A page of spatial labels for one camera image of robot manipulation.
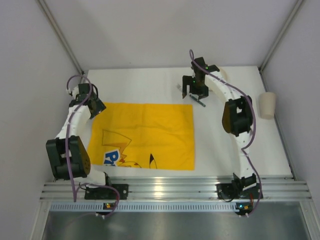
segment white table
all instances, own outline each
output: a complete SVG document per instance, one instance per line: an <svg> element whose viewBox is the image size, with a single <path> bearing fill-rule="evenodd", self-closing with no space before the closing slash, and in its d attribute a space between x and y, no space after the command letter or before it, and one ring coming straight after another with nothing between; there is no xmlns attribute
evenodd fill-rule
<svg viewBox="0 0 320 240"><path fill-rule="evenodd" d="M258 97L265 91L255 66L223 67L228 82L250 95L256 112L256 138L249 155L261 176L291 177L291 170L274 120L259 118ZM177 84L182 76L191 75L189 67L103 69L90 70L88 78L99 90L99 98L110 103L192 104L195 137L195 170L175 171L114 166L95 166L112 177L183 177L231 176L233 148L230 137L222 127L224 103L213 92L202 99L206 107L190 97L182 99ZM81 139L88 145L91 125L86 126Z"/></svg>

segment gray wall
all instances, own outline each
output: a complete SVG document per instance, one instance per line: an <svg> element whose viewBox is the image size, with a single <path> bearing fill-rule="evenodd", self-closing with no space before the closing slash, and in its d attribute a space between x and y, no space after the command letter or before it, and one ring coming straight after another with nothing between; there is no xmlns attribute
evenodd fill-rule
<svg viewBox="0 0 320 240"><path fill-rule="evenodd" d="M261 64L296 0L46 0L83 69Z"/></svg>
<svg viewBox="0 0 320 240"><path fill-rule="evenodd" d="M0 238L24 240L53 177L45 144L65 120L76 70L35 0L1 2L0 36Z"/></svg>
<svg viewBox="0 0 320 240"><path fill-rule="evenodd" d="M307 0L264 71L299 178L320 212L320 1Z"/></svg>

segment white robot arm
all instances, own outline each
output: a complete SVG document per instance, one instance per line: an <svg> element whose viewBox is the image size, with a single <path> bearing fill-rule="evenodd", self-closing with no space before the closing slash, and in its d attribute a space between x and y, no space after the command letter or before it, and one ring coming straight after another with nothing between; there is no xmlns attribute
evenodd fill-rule
<svg viewBox="0 0 320 240"><path fill-rule="evenodd" d="M95 89L96 93L91 91L91 95L83 104L81 102L89 94L89 83L81 83L72 91L68 91L73 97L69 104L68 116L55 139L47 141L46 150L54 177L56 179L69 180L70 175L66 162L65 147L66 136L69 136L68 153L73 179L80 183L110 186L111 182L108 175L105 172L95 170L91 166L87 151L79 137L88 120L94 118L106 108L98 98L96 87Z"/></svg>
<svg viewBox="0 0 320 240"><path fill-rule="evenodd" d="M217 185L218 194L221 194L221 199L228 198L230 200L250 194L257 196L259 188L257 188L256 171L248 155L248 147L253 140L251 136L252 100L240 89L228 84L217 66L208 66L203 57L194 59L193 52L190 52L190 56L194 74L182 77L182 98L187 95L187 86L189 86L191 94L198 95L197 102L209 95L209 89L218 96L224 103L222 126L229 134L235 152L231 185L227 187L222 184Z"/></svg>
<svg viewBox="0 0 320 240"><path fill-rule="evenodd" d="M223 79L223 76L220 72L214 73L218 78ZM241 97L241 95L237 92L228 87L226 84L223 84L221 81L213 78L212 76L206 75L205 76L205 85L212 90L220 99L222 103L226 103L229 100L236 100ZM232 133L229 133L229 136L232 141L232 146L234 149L234 156L236 159L233 161L233 169L234 174L239 177L251 177L254 174L254 170L248 163L246 155L243 153L242 148L245 147L248 142L250 141L250 132L242 132L239 133L238 136L235 136Z"/></svg>

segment yellow towel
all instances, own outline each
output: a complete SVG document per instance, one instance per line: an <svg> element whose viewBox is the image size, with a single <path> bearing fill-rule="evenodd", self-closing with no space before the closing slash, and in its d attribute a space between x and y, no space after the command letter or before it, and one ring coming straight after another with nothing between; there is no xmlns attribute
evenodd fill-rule
<svg viewBox="0 0 320 240"><path fill-rule="evenodd" d="M88 145L92 164L194 170L192 105L104 103Z"/></svg>

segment beige cup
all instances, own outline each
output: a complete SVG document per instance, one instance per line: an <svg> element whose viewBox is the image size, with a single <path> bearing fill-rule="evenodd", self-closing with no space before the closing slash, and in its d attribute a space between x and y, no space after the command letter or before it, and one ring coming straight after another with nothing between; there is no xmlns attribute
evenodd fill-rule
<svg viewBox="0 0 320 240"><path fill-rule="evenodd" d="M265 92L259 96L260 117L262 119L273 119L276 109L276 94Z"/></svg>

